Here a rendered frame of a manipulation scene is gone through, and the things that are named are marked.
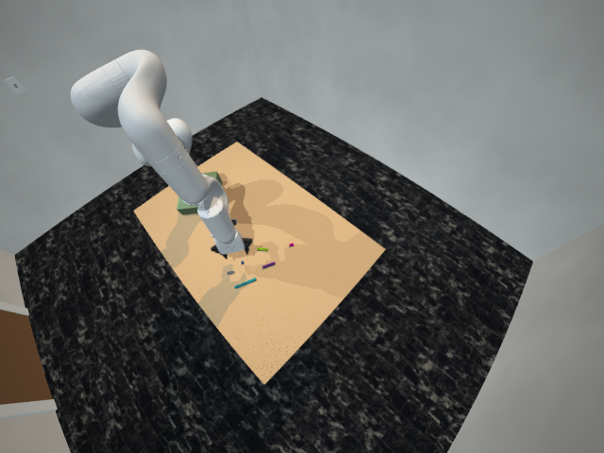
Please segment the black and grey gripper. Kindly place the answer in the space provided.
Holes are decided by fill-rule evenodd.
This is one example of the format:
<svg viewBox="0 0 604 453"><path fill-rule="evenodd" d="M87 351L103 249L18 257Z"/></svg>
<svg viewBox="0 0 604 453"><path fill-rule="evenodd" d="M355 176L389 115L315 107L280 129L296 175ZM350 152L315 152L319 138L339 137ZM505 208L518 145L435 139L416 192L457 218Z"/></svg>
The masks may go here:
<svg viewBox="0 0 604 453"><path fill-rule="evenodd" d="M236 233L230 241L228 241L226 243L218 243L215 241L216 245L211 247L210 251L213 251L215 253L222 255L227 260L227 254L229 254L229 253L234 253L234 252L244 250L245 253L248 255L248 251L249 251L248 247L251 245L252 242L253 242L253 240L250 238L243 238L241 233L236 229ZM245 246L245 249L244 249L244 246ZM247 250L247 252L246 252L246 250Z"/></svg>

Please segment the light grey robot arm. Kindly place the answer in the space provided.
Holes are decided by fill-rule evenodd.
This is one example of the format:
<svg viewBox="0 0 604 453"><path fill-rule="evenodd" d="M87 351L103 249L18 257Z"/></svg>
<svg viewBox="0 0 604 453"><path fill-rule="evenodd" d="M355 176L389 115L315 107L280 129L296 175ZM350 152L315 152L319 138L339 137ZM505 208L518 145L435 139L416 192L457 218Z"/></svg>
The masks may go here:
<svg viewBox="0 0 604 453"><path fill-rule="evenodd" d="M135 50L80 78L71 89L71 100L88 122L122 127L139 162L152 166L185 204L199 205L198 215L210 236L228 242L236 233L237 219L230 219L220 182L201 174L189 155L193 136L188 125L177 118L166 121L160 112L166 86L160 59L150 51Z"/></svg>

